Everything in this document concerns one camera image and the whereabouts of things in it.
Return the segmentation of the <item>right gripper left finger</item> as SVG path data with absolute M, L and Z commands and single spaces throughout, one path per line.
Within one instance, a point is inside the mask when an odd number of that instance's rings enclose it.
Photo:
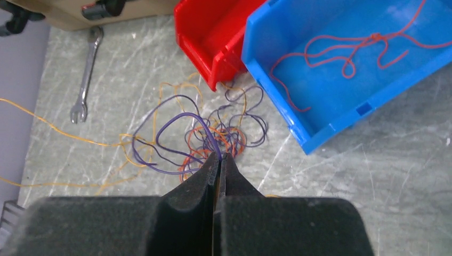
M 212 153 L 163 196 L 41 198 L 1 255 L 214 255 L 220 167 Z

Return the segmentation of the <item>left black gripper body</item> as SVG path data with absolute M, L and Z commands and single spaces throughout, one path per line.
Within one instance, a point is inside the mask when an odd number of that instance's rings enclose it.
M 1 3 L 1 10 L 12 14 L 10 20 L 1 25 L 1 37 L 22 33 L 28 21 L 35 22 L 45 19 L 45 15 L 24 9 L 13 3 Z

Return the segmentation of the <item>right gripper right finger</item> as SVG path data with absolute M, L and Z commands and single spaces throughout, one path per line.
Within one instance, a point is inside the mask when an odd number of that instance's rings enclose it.
M 222 156 L 214 255 L 373 255 L 355 206 L 333 197 L 266 197 Z

